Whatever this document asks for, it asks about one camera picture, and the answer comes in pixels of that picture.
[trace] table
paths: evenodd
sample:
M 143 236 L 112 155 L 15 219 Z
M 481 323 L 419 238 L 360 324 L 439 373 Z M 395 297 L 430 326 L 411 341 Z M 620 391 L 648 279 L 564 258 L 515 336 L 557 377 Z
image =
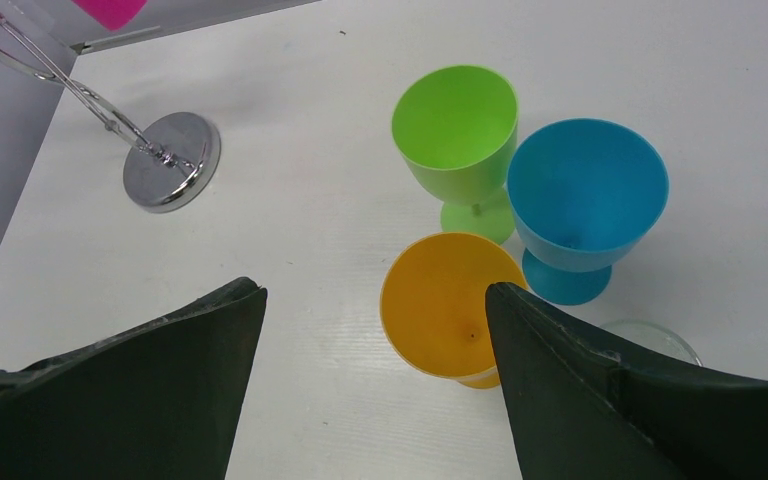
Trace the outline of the table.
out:
M 145 213 L 127 147 L 65 95 L 0 248 L 0 368 L 247 275 L 270 297 L 228 478 L 518 478 L 501 390 L 414 371 L 378 319 L 394 257 L 439 229 L 390 115 L 457 63 L 511 80 L 521 138 L 605 118 L 665 159 L 664 216 L 567 311 L 657 322 L 768 379 L 768 3 L 748 0 L 325 0 L 82 56 L 74 78 L 142 125 L 212 119 L 222 159 L 190 205 Z

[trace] cup rim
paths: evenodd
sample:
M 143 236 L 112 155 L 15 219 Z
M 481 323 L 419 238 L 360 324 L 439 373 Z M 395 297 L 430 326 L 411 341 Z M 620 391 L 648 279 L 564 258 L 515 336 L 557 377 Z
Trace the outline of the cup rim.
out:
M 476 69 L 479 69 L 479 70 L 484 70 L 486 72 L 492 73 L 493 75 L 501 78 L 502 81 L 504 81 L 505 84 L 508 86 L 508 88 L 511 89 L 511 93 L 514 96 L 514 111 L 516 112 L 515 115 L 514 115 L 513 125 L 511 125 L 511 131 L 510 131 L 510 133 L 508 133 L 508 135 L 505 137 L 505 139 L 499 144 L 499 146 L 496 147 L 493 150 L 493 153 L 487 155 L 484 158 L 476 160 L 476 161 L 474 161 L 474 162 L 472 162 L 470 164 L 463 165 L 463 166 L 460 166 L 460 167 L 454 167 L 454 168 L 438 168 L 438 167 L 429 167 L 429 166 L 417 163 L 416 161 L 411 159 L 404 152 L 404 150 L 402 150 L 402 148 L 399 146 L 399 142 L 396 141 L 395 135 L 393 135 L 393 123 L 394 123 L 394 121 L 396 119 L 396 111 L 399 109 L 399 105 L 402 104 L 402 99 L 405 97 L 405 94 L 407 94 L 419 82 L 425 80 L 426 78 L 430 77 L 431 75 L 435 75 L 437 73 L 444 72 L 446 70 L 453 70 L 453 69 L 456 69 L 456 68 L 464 68 L 464 67 L 476 68 Z M 399 153 L 402 155 L 402 158 L 404 158 L 405 161 L 409 162 L 411 165 L 415 165 L 418 168 L 422 168 L 422 169 L 430 170 L 430 171 L 435 171 L 435 172 L 457 172 L 459 170 L 464 170 L 464 169 L 467 169 L 467 168 L 470 168 L 470 167 L 474 167 L 475 165 L 478 165 L 479 163 L 481 163 L 481 162 L 487 160 L 488 158 L 491 158 L 494 155 L 496 155 L 497 153 L 499 153 L 500 150 L 505 148 L 505 144 L 508 143 L 508 141 L 511 139 L 511 136 L 512 135 L 516 135 L 518 125 L 519 125 L 519 98 L 517 97 L 516 88 L 514 88 L 514 86 L 511 83 L 511 81 L 508 80 L 501 73 L 497 72 L 496 70 L 493 70 L 492 68 L 488 68 L 488 67 L 485 67 L 485 66 L 482 66 L 482 65 L 474 65 L 474 64 L 468 64 L 468 63 L 462 63 L 462 64 L 449 65 L 448 67 L 438 68 L 437 70 L 434 70 L 434 71 L 431 71 L 429 73 L 426 73 L 425 75 L 423 75 L 422 77 L 417 79 L 415 82 L 411 83 L 410 86 L 404 92 L 402 92 L 402 94 L 399 96 L 399 101 L 396 102 L 396 106 L 393 108 L 393 113 L 390 115 L 390 138 L 393 139 L 393 143 L 396 145 L 396 149 L 399 150 Z
M 669 176 L 669 173 L 667 172 L 667 166 L 664 163 L 664 159 L 661 157 L 661 154 L 658 153 L 658 150 L 656 150 L 655 147 L 652 146 L 652 144 L 649 143 L 649 141 L 646 140 L 646 138 L 643 135 L 640 135 L 639 133 L 635 132 L 634 130 L 632 130 L 632 129 L 624 126 L 624 125 L 621 125 L 619 123 L 612 122 L 610 120 L 603 120 L 603 119 L 600 119 L 600 118 L 588 118 L 588 117 L 567 118 L 567 119 L 564 119 L 564 120 L 559 120 L 557 122 L 549 123 L 547 125 L 544 125 L 544 126 L 538 128 L 533 133 L 531 133 L 528 137 L 526 137 L 525 140 L 523 140 L 523 142 L 517 147 L 516 152 L 514 152 L 514 156 L 511 158 L 511 163 L 510 163 L 510 165 L 508 165 L 508 174 L 505 177 L 505 184 L 508 185 L 508 197 L 510 199 L 510 196 L 511 196 L 511 194 L 510 194 L 510 181 L 509 181 L 510 177 L 511 177 L 511 169 L 514 166 L 514 159 L 516 158 L 517 153 L 519 153 L 520 149 L 523 146 L 525 146 L 525 144 L 528 143 L 528 141 L 534 135 L 542 132 L 543 130 L 545 130 L 545 129 L 549 128 L 549 127 L 553 127 L 553 126 L 560 125 L 560 124 L 563 124 L 563 123 L 572 123 L 572 122 L 580 122 L 580 121 L 596 122 L 596 123 L 610 125 L 612 127 L 617 127 L 617 128 L 622 129 L 622 130 L 625 130 L 625 131 L 631 133 L 632 135 L 634 135 L 635 137 L 639 138 L 640 140 L 642 140 L 643 143 L 647 147 L 649 147 L 649 150 L 651 150 L 652 153 L 655 155 L 655 159 L 657 159 L 657 161 L 658 161 L 657 163 L 660 166 L 660 169 L 661 169 L 661 171 L 663 172 L 663 175 L 664 175 L 664 183 L 666 184 L 664 186 L 665 187 L 665 190 L 664 190 L 664 200 L 663 200 L 663 202 L 661 202 L 660 210 L 658 210 L 658 213 L 652 218 L 652 221 L 643 230 L 643 233 L 641 233 L 640 235 L 638 235 L 638 236 L 632 238 L 631 240 L 623 243 L 622 245 L 618 245 L 618 246 L 612 247 L 612 248 L 605 248 L 605 249 L 601 249 L 601 250 L 583 250 L 583 249 L 580 249 L 580 248 L 571 248 L 571 247 L 567 247 L 567 246 L 561 245 L 559 243 L 555 243 L 555 242 L 547 239 L 543 235 L 540 235 L 539 233 L 535 232 L 534 229 L 532 229 L 530 226 L 528 226 L 528 224 L 525 223 L 525 220 L 522 219 L 522 215 L 520 215 L 519 211 L 517 211 L 517 207 L 516 207 L 516 205 L 514 205 L 513 201 L 511 201 L 511 210 L 514 212 L 514 215 L 516 216 L 516 219 L 519 220 L 519 223 L 522 224 L 522 226 L 524 226 L 528 230 L 529 233 L 531 233 L 535 237 L 539 238 L 543 242 L 551 245 L 553 248 L 557 248 L 557 249 L 559 249 L 561 251 L 564 251 L 564 252 L 585 253 L 585 254 L 591 254 L 591 253 L 592 254 L 600 254 L 600 253 L 616 252 L 618 250 L 622 250 L 623 248 L 628 247 L 629 245 L 634 245 L 635 243 L 639 242 L 641 238 L 646 236 L 646 233 L 648 233 L 649 230 L 651 230 L 652 227 L 654 227 L 655 224 L 658 223 L 658 220 L 661 218 L 661 215 L 663 215 L 664 210 L 666 210 L 666 208 L 667 208 L 667 200 L 670 197 L 670 176 Z
M 495 242 L 493 242 L 493 241 L 491 241 L 491 240 L 489 240 L 487 238 L 484 238 L 481 235 L 476 235 L 474 233 L 469 233 L 469 232 L 437 232 L 437 233 L 432 233 L 431 235 L 427 235 L 425 237 L 422 237 L 419 240 L 416 240 L 415 242 L 413 242 L 410 245 L 408 245 L 407 247 L 405 247 L 404 250 L 402 250 L 402 252 L 399 253 L 399 255 L 396 256 L 396 258 L 393 260 L 393 263 L 390 265 L 390 268 L 387 270 L 387 275 L 384 276 L 384 282 L 381 284 L 381 291 L 378 294 L 378 319 L 381 322 L 381 330 L 384 331 L 384 336 L 387 337 L 387 343 L 390 344 L 390 348 L 393 349 L 393 351 L 396 352 L 396 354 L 405 363 L 407 363 L 408 365 L 413 367 L 415 370 L 418 370 L 419 372 L 424 373 L 426 375 L 430 375 L 432 377 L 445 378 L 447 380 L 455 380 L 455 381 L 459 381 L 459 382 L 460 381 L 470 381 L 470 380 L 480 380 L 480 379 L 482 379 L 482 378 L 484 378 L 484 377 L 486 377 L 488 375 L 491 375 L 498 368 L 498 366 L 496 365 L 496 362 L 495 362 L 495 358 L 494 358 L 493 365 L 491 367 L 489 367 L 489 368 L 487 368 L 485 370 L 482 370 L 480 372 L 470 373 L 468 375 L 464 375 L 464 376 L 460 376 L 460 377 L 452 377 L 452 376 L 440 375 L 440 374 L 437 374 L 437 373 L 432 373 L 432 372 L 429 372 L 428 370 L 425 370 L 424 368 L 419 368 L 416 364 L 414 364 L 413 362 L 408 360 L 402 354 L 401 350 L 396 348 L 396 344 L 393 343 L 393 339 L 390 338 L 390 332 L 387 331 L 387 326 L 384 323 L 384 311 L 383 311 L 384 287 L 387 285 L 387 281 L 390 279 L 390 274 L 393 271 L 393 267 L 396 266 L 396 264 L 399 262 L 399 260 L 408 251 L 410 251 L 413 247 L 415 247 L 416 245 L 419 245 L 420 243 L 425 242 L 425 241 L 427 241 L 427 240 L 429 240 L 431 238 L 440 237 L 440 236 L 443 236 L 443 235 L 461 235 L 461 236 L 468 236 L 468 237 L 478 238 L 478 239 L 481 239 L 481 240 L 487 242 L 488 244 L 492 245 L 497 250 L 501 250 L 502 253 L 504 253 L 511 260 L 511 262 L 513 262 L 513 264 L 517 266 L 517 271 L 519 271 L 520 277 L 522 278 L 523 283 L 525 283 L 525 281 L 526 281 L 525 280 L 525 275 L 523 274 L 522 269 L 519 268 L 519 264 L 516 262 L 514 257 L 512 257 L 510 253 L 508 253 L 507 250 L 502 248 L 501 245 L 498 245 L 497 243 L 495 243 Z

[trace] green cup base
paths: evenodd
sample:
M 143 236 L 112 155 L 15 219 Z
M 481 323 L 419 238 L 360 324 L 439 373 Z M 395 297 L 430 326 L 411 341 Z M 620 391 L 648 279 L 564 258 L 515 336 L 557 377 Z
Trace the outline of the green cup base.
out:
M 444 204 L 440 225 L 444 232 L 474 233 L 501 245 L 514 233 L 508 194 L 500 188 L 477 208 Z

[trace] black object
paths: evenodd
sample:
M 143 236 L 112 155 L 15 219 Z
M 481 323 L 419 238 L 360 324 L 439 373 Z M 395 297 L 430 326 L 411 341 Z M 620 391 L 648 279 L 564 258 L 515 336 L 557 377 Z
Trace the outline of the black object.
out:
M 487 319 L 526 479 L 768 479 L 768 382 L 691 365 L 513 284 Z
M 237 279 L 120 335 L 0 371 L 0 479 L 222 479 L 266 290 Z

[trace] round metal base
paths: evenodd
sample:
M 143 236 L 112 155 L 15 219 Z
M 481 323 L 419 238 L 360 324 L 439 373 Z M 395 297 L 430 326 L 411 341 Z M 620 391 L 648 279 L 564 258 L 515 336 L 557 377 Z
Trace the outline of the round metal base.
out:
M 152 213 L 183 207 L 204 190 L 216 171 L 219 130 L 199 115 L 178 112 L 152 123 L 143 133 L 174 153 L 176 161 L 164 164 L 132 148 L 125 158 L 125 191 L 134 203 Z
M 617 320 L 602 325 L 602 330 L 662 355 L 702 366 L 699 356 L 684 339 L 660 325 L 640 320 Z

